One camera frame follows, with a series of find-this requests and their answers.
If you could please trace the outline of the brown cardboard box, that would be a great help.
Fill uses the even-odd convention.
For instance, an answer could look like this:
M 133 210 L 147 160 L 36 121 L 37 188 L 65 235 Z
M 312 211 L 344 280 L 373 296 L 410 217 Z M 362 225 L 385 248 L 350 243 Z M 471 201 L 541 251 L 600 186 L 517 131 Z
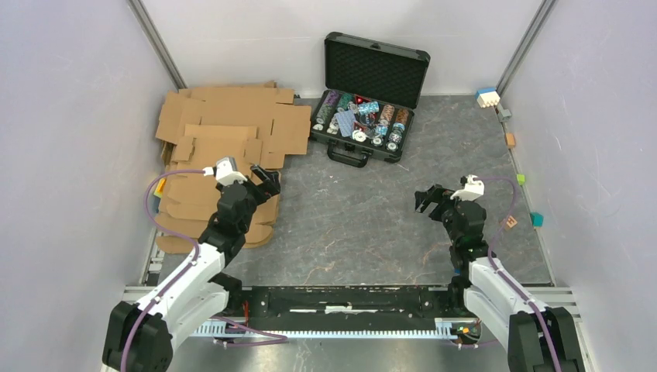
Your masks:
M 238 164 L 258 164 L 263 141 L 256 126 L 207 126 L 186 124 L 184 135 L 174 145 L 170 161 L 188 166 L 213 164 L 233 157 Z

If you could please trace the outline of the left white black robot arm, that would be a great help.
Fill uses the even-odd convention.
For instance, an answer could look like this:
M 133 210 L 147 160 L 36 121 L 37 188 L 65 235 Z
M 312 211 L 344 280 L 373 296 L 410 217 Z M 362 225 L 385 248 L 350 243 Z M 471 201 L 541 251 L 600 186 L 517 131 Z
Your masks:
M 200 172 L 215 180 L 216 210 L 192 251 L 164 281 L 136 302 L 111 311 L 102 363 L 118 371 L 165 371 L 177 348 L 213 315 L 235 315 L 243 307 L 242 283 L 224 273 L 246 243 L 258 206 L 280 194 L 280 175 L 258 165 L 254 183 L 231 157 Z

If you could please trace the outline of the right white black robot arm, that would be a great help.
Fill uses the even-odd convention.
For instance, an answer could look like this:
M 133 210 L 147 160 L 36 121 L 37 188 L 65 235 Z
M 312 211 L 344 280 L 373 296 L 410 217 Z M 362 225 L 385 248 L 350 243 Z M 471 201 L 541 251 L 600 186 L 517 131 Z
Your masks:
M 584 371 L 572 314 L 538 300 L 514 279 L 484 239 L 486 209 L 477 203 L 484 180 L 462 179 L 462 189 L 440 184 L 414 193 L 417 212 L 442 223 L 450 240 L 455 275 L 447 296 L 458 316 L 473 313 L 507 353 L 511 371 Z

